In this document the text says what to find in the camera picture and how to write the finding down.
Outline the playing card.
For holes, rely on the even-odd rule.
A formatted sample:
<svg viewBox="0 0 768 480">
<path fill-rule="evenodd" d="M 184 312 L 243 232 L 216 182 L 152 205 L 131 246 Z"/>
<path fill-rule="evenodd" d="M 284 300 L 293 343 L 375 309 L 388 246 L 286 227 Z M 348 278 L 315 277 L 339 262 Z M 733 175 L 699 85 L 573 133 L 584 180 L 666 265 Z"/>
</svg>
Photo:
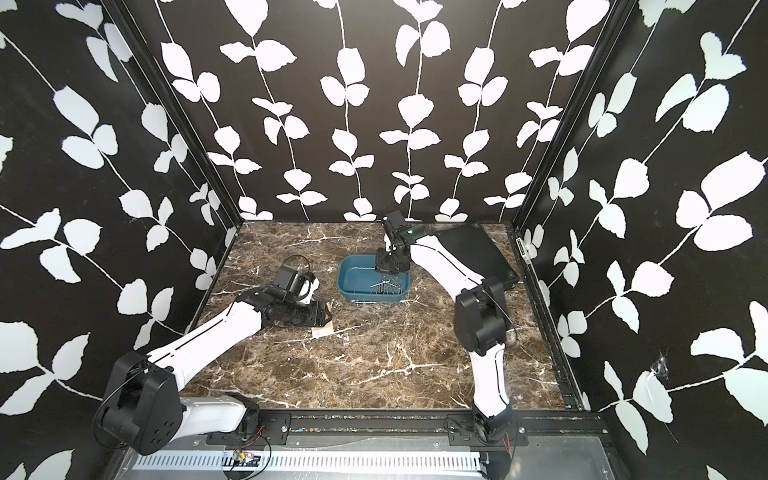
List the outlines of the playing card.
<svg viewBox="0 0 768 480">
<path fill-rule="evenodd" d="M 313 339 L 319 339 L 332 335 L 335 332 L 334 322 L 329 321 L 322 327 L 313 327 L 311 329 L 311 335 Z"/>
</svg>

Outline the teal plastic storage box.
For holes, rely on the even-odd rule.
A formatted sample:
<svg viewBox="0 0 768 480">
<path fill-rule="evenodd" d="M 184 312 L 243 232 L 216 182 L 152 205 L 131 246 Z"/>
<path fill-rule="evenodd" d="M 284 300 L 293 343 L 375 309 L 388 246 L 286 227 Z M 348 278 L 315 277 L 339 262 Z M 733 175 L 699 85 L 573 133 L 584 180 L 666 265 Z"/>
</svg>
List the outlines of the teal plastic storage box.
<svg viewBox="0 0 768 480">
<path fill-rule="evenodd" d="M 382 275 L 375 270 L 375 256 L 355 254 L 345 257 L 339 266 L 337 288 L 342 296 L 357 303 L 397 303 L 407 296 L 411 278 L 408 272 L 395 274 L 403 285 L 400 295 L 377 295 L 370 286 Z"/>
</svg>

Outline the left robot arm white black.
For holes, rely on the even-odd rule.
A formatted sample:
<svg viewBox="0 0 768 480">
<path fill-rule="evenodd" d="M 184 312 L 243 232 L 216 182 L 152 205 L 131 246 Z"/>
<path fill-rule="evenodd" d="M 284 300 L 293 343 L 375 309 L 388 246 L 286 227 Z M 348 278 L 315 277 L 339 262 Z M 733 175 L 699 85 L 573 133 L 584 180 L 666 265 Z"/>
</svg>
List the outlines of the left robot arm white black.
<svg viewBox="0 0 768 480">
<path fill-rule="evenodd" d="M 105 448 L 149 455 L 188 436 L 253 436 L 257 404 L 241 394 L 184 397 L 182 390 L 215 359 L 265 327 L 324 327 L 331 319 L 330 303 L 312 293 L 298 298 L 265 289 L 241 293 L 213 319 L 170 344 L 120 357 L 91 423 L 94 439 Z"/>
</svg>

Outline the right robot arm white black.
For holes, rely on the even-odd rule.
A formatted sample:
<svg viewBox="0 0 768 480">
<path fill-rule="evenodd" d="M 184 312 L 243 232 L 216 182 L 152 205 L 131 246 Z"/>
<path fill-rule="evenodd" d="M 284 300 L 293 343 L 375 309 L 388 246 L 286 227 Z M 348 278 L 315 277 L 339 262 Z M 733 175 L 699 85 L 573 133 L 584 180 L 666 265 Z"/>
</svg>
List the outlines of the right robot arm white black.
<svg viewBox="0 0 768 480">
<path fill-rule="evenodd" d="M 407 227 L 385 236 L 376 262 L 382 273 L 405 272 L 416 264 L 454 300 L 454 333 L 471 361 L 476 429 L 491 437 L 510 425 L 504 354 L 513 325 L 505 290 L 518 277 L 488 234 L 472 225 L 434 233 Z"/>
</svg>

